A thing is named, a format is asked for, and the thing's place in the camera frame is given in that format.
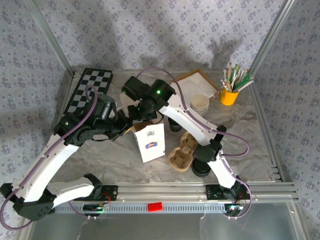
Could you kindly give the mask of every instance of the sticker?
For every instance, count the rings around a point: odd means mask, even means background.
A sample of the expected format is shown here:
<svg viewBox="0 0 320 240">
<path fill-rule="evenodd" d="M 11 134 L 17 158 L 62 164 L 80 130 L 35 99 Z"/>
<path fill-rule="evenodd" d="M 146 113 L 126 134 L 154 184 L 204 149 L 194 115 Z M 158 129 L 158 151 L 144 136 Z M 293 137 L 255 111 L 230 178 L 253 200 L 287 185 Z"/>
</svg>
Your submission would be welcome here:
<svg viewBox="0 0 320 240">
<path fill-rule="evenodd" d="M 156 147 L 158 144 L 157 142 L 150 142 L 149 144 L 145 145 L 146 149 L 152 148 L 152 147 Z"/>
<path fill-rule="evenodd" d="M 155 135 L 155 131 L 148 131 L 146 133 L 146 136 L 149 137 L 149 136 L 154 136 Z"/>
</svg>

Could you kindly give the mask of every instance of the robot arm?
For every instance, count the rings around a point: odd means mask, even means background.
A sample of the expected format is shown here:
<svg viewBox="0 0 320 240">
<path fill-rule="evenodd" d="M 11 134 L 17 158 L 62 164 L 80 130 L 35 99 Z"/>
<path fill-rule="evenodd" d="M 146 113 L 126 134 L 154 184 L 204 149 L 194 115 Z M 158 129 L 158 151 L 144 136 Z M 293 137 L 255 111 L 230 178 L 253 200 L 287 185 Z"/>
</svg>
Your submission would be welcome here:
<svg viewBox="0 0 320 240">
<path fill-rule="evenodd" d="M 229 168 L 229 165 L 222 155 L 223 151 L 220 141 L 223 135 L 205 130 L 187 111 L 189 111 L 197 121 L 205 124 L 212 130 L 225 132 L 227 129 L 224 126 L 217 127 L 202 118 L 191 108 L 184 109 L 180 96 L 163 80 L 157 79 L 149 86 L 132 76 L 124 84 L 122 92 L 133 101 L 139 101 L 136 107 L 136 112 L 140 114 L 139 118 L 158 111 L 191 133 L 199 143 L 193 153 L 195 160 L 200 161 L 202 164 L 207 164 L 207 166 L 212 169 L 218 178 L 221 189 L 223 189 L 224 194 L 228 198 L 235 199 L 237 197 L 239 183 L 236 181 L 234 173 L 226 168 L 226 166 Z"/>
<path fill-rule="evenodd" d="M 196 123 L 187 113 L 186 110 L 183 109 L 183 104 L 181 98 L 177 94 L 173 94 L 168 100 L 168 106 L 163 106 L 159 112 L 163 115 L 171 118 L 179 125 L 181 125 L 185 130 L 187 130 L 199 143 L 199 148 L 196 149 L 195 155 L 198 160 L 203 159 L 202 153 L 203 151 L 199 150 L 201 146 L 211 146 L 212 140 L 214 140 L 215 134 L 212 132 L 208 132 L 204 130 L 198 123 Z M 195 116 L 200 122 L 206 124 L 211 129 L 218 129 L 218 127 L 199 114 L 197 114 L 192 108 L 187 109 L 193 116 Z M 227 171 L 222 161 L 225 161 L 225 157 L 220 156 L 223 151 L 221 149 L 221 145 L 219 144 L 221 139 L 218 141 L 214 141 L 216 143 L 216 149 L 213 155 L 209 156 L 209 159 L 206 159 L 205 162 L 210 166 L 214 174 L 216 175 L 219 184 L 224 187 L 231 189 L 235 184 L 235 178 Z"/>
<path fill-rule="evenodd" d="M 49 183 L 63 163 L 76 152 L 86 140 L 94 135 L 103 134 L 114 141 L 132 127 L 132 121 L 123 111 L 116 111 L 113 98 L 99 94 L 97 103 L 89 118 L 64 140 L 61 136 L 76 126 L 92 107 L 93 99 L 82 109 L 61 118 L 54 128 L 54 134 L 29 170 L 16 182 L 4 183 L 0 192 L 10 198 L 13 209 L 22 217 L 37 221 L 47 215 L 55 206 L 73 199 L 91 197 L 96 199 L 102 183 L 92 174 L 66 183 Z M 47 150 L 54 146 L 48 155 Z"/>
<path fill-rule="evenodd" d="M 61 118 L 48 144 L 21 179 L 14 183 L 4 183 L 0 187 L 0 192 L 5 198 L 12 196 L 9 200 L 14 203 L 13 208 L 20 216 L 36 221 L 47 215 L 55 206 L 70 200 L 88 196 L 97 199 L 102 183 L 92 174 L 67 183 L 49 182 L 63 163 L 94 135 L 103 134 L 114 141 L 127 132 L 133 123 L 156 118 L 157 111 L 177 122 L 195 137 L 199 143 L 193 153 L 195 158 L 206 163 L 213 170 L 223 194 L 235 199 L 239 184 L 235 182 L 233 172 L 228 171 L 225 166 L 229 167 L 222 156 L 220 141 L 223 135 L 203 129 L 187 114 L 175 90 L 163 80 L 157 79 L 152 86 L 149 86 L 132 76 L 123 86 L 122 92 L 132 100 L 140 101 L 137 107 L 128 107 L 129 117 L 126 117 L 123 111 L 117 112 L 113 98 L 99 94 L 93 112 L 83 125 L 56 145 L 61 136 L 73 129 L 88 114 L 93 105 L 93 99 L 84 108 Z M 187 110 L 197 121 L 211 129 L 226 131 L 225 127 L 222 126 L 224 129 L 219 129 L 220 126 L 217 127 L 206 121 L 191 108 Z M 52 152 L 45 156 L 47 150 L 53 145 L 55 147 Z"/>
</svg>

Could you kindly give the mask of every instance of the gray tabletop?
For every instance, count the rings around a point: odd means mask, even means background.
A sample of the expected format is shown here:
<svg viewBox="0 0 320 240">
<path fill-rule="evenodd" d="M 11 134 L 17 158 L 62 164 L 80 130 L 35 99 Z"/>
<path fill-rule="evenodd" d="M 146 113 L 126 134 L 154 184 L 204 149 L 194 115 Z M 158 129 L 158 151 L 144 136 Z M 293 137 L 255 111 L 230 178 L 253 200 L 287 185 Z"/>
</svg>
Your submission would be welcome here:
<svg viewBox="0 0 320 240">
<path fill-rule="evenodd" d="M 121 105 L 119 94 L 125 81 L 136 72 L 115 72 L 108 95 Z M 218 85 L 220 76 L 208 73 Z M 139 79 L 152 84 L 155 79 L 170 81 L 162 72 L 146 73 Z M 243 90 L 234 105 L 224 106 L 219 98 L 210 102 L 209 110 L 204 117 L 215 125 L 224 125 L 228 133 L 246 139 L 250 152 L 241 158 L 227 158 L 232 170 L 245 181 L 274 181 L 271 161 L 253 105 L 253 98 L 248 89 Z M 72 181 L 84 174 L 92 173 L 103 183 L 173 183 L 173 182 L 205 182 L 217 183 L 211 171 L 207 177 L 195 176 L 189 168 L 180 173 L 168 164 L 168 154 L 180 145 L 180 138 L 185 132 L 173 133 L 169 129 L 168 120 L 164 118 L 165 156 L 143 163 L 132 132 L 119 137 L 116 141 L 87 141 L 61 167 L 52 179 L 53 182 Z M 232 137 L 224 137 L 222 147 L 225 153 L 243 152 L 246 147 Z"/>
</svg>

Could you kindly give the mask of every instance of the paper cup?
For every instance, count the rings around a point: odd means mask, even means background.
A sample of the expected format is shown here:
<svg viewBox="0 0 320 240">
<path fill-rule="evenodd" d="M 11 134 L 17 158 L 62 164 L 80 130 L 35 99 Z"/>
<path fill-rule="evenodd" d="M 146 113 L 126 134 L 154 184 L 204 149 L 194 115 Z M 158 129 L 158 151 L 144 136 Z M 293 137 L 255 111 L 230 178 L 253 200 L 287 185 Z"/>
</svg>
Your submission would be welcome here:
<svg viewBox="0 0 320 240">
<path fill-rule="evenodd" d="M 205 110 L 202 110 L 202 111 L 196 111 L 196 110 L 195 110 L 195 112 L 196 112 L 197 114 L 199 114 L 199 115 L 205 114 L 207 111 L 208 111 L 208 109 L 205 109 Z"/>
<path fill-rule="evenodd" d="M 199 114 L 201 117 L 204 117 L 206 114 L 207 114 L 207 112 L 208 111 L 205 111 L 205 112 L 203 112 L 203 113 L 201 113 L 201 114 Z"/>
<path fill-rule="evenodd" d="M 204 110 L 209 106 L 209 98 L 203 94 L 195 95 L 191 100 L 191 107 L 194 110 Z"/>
</svg>

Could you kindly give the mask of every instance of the brown cup carrier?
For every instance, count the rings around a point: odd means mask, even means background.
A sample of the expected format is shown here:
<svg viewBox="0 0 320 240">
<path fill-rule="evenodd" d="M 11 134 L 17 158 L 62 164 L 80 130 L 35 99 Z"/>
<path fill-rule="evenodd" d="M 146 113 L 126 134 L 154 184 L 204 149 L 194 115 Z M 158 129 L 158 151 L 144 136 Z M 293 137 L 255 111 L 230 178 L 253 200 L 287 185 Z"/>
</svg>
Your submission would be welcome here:
<svg viewBox="0 0 320 240">
<path fill-rule="evenodd" d="M 185 132 L 180 139 L 180 146 L 168 156 L 170 166 L 180 173 L 187 171 L 194 160 L 193 153 L 197 145 L 198 141 L 189 132 Z"/>
</svg>

